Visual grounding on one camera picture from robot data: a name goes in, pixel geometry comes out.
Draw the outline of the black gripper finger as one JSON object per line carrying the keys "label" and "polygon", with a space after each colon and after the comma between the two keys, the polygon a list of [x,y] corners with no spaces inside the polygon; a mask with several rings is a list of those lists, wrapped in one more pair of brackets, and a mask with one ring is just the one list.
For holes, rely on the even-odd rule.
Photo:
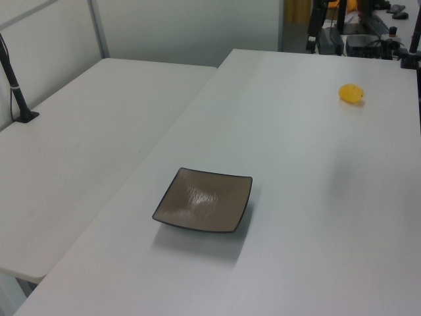
{"label": "black gripper finger", "polygon": [[345,34],[345,15],[347,11],[347,1],[346,0],[339,0],[337,4],[337,22],[336,28],[337,31],[341,34]]}
{"label": "black gripper finger", "polygon": [[310,14],[309,27],[307,29],[306,50],[314,53],[318,43],[320,32],[326,19],[326,1],[313,1],[313,7]]}

